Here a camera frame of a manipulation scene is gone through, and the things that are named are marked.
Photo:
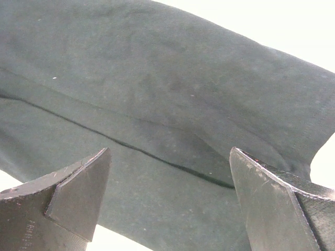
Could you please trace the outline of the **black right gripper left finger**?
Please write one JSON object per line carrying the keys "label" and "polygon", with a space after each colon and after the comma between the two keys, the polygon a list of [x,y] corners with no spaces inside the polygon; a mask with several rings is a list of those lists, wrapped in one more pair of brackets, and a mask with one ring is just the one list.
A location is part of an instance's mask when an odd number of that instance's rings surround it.
{"label": "black right gripper left finger", "polygon": [[86,250],[106,190],[104,148],[63,169],[1,191],[1,250]]}

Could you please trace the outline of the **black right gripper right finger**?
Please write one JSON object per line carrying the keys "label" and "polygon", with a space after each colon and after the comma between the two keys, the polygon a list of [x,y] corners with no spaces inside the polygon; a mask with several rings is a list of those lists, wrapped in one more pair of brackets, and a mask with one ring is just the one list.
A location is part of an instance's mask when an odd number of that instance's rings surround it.
{"label": "black right gripper right finger", "polygon": [[334,250],[334,190],[232,148],[230,168],[252,250]]}

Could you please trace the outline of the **black t-shirt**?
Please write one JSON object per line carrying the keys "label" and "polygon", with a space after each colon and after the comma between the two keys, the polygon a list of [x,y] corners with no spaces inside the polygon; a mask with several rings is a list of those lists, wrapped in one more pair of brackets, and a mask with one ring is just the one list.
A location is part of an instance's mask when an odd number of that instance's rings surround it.
{"label": "black t-shirt", "polygon": [[153,1],[1,1],[1,169],[27,182],[108,147],[99,224],[153,250],[250,250],[238,147],[304,179],[334,74]]}

